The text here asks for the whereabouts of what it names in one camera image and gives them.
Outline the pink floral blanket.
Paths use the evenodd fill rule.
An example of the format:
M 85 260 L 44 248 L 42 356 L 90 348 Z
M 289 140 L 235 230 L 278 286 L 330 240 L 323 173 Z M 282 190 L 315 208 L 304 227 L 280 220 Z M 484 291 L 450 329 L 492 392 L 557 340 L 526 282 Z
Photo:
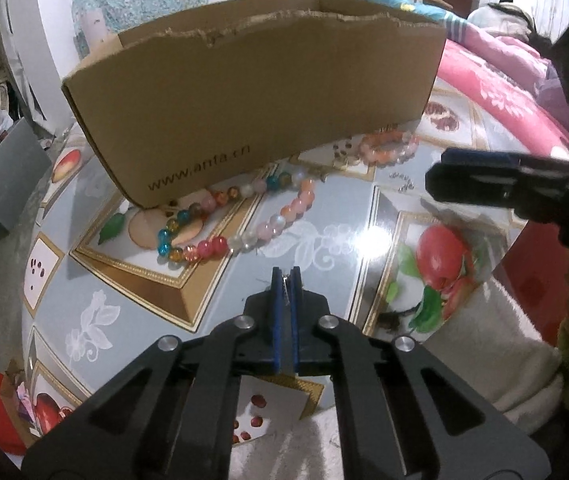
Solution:
M 475 101 L 531 153 L 569 162 L 569 131 L 535 100 L 550 62 L 508 36 L 495 37 L 452 13 L 437 76 Z

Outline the grey storage box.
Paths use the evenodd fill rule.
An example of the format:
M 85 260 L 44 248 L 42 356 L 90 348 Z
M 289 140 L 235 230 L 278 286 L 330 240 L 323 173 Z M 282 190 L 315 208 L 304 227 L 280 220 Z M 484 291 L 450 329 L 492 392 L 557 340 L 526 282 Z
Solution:
M 30 123 L 25 118 L 18 120 L 0 141 L 0 230 L 9 232 L 16 227 L 51 165 Z

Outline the brown cardboard box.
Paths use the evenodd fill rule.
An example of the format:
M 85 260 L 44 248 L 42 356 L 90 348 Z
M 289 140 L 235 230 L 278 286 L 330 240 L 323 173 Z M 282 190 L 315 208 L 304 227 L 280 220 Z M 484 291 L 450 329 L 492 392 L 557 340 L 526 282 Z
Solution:
M 230 0 L 124 30 L 62 91 L 111 180 L 152 208 L 418 120 L 446 30 L 367 0 Z

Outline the white fluffy towel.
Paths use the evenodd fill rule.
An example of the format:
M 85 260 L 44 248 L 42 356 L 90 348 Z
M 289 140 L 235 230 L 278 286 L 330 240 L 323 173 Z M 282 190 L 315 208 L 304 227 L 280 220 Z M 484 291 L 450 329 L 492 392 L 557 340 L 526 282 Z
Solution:
M 423 347 L 527 434 L 559 408 L 560 351 L 495 278 L 471 292 Z

